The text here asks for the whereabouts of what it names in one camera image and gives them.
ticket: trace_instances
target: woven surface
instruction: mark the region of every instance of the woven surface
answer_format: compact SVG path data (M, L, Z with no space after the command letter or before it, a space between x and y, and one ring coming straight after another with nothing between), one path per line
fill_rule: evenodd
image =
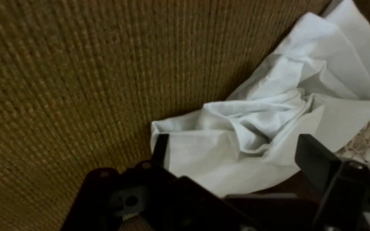
M90 170L148 158L152 120L224 99L328 2L0 0L0 231L59 230Z

